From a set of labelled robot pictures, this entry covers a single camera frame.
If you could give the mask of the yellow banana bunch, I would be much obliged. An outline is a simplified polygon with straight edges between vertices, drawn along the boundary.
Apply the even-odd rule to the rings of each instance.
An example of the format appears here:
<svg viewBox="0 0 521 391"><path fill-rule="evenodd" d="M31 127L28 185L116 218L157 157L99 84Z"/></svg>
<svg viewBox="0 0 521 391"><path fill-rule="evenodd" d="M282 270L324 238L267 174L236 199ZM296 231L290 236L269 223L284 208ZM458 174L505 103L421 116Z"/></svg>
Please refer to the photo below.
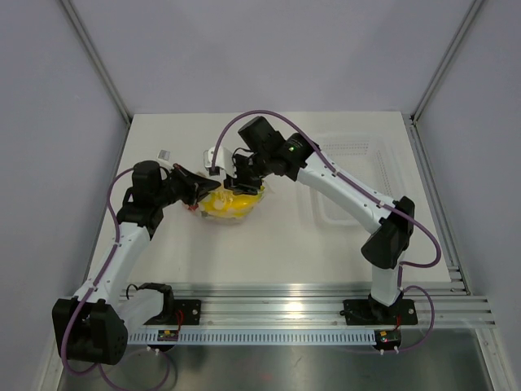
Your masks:
<svg viewBox="0 0 521 391"><path fill-rule="evenodd" d="M263 200L265 190L262 186L257 195L235 195L219 187L199 202L201 213L216 219L243 219Z"/></svg>

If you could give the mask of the clear zip top bag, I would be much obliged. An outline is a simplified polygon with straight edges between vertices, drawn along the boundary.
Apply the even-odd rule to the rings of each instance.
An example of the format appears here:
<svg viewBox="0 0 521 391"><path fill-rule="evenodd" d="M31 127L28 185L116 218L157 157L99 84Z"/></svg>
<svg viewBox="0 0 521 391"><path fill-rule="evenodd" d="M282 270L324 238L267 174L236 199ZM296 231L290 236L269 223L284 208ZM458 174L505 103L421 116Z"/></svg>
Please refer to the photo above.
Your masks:
<svg viewBox="0 0 521 391"><path fill-rule="evenodd" d="M225 225L239 224L262 202L273 190L267 182L263 182L256 195L235 195L232 190L224 188L221 177L216 177L220 186L210 191L195 206L185 206L194 216Z"/></svg>

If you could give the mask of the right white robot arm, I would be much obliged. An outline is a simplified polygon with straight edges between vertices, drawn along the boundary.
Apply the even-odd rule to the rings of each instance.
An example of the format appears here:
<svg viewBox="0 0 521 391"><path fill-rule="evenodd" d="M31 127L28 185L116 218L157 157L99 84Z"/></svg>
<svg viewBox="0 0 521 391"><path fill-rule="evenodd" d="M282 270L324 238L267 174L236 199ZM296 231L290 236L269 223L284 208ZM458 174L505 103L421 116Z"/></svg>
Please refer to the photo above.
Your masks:
<svg viewBox="0 0 521 391"><path fill-rule="evenodd" d="M354 217L368 232L362 256L372 265L371 290L359 321L395 323L403 294L398 263L409 247L415 205L402 197L394 200L339 169L320 147L300 131L284 138L263 116L256 116L239 129L248 156L232 158L235 174L225 187L238 194L253 194L271 175L299 182L331 200Z"/></svg>

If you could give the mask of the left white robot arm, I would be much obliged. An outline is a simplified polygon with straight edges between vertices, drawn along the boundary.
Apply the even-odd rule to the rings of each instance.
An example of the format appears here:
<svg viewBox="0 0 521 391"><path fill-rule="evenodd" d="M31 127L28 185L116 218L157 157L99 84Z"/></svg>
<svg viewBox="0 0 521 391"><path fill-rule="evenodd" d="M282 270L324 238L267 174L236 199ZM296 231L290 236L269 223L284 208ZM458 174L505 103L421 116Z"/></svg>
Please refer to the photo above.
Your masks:
<svg viewBox="0 0 521 391"><path fill-rule="evenodd" d="M157 232L164 209L177 202L194 206L220 184L181 165L166 169L154 160L139 162L126 172L131 185L120 209L107 205L115 230L112 243L93 275L52 309L58 353L66 370L72 360L115 365L123 358L129 336L141 326L183 320L166 284L143 283L125 303L119 302L120 292Z"/></svg>

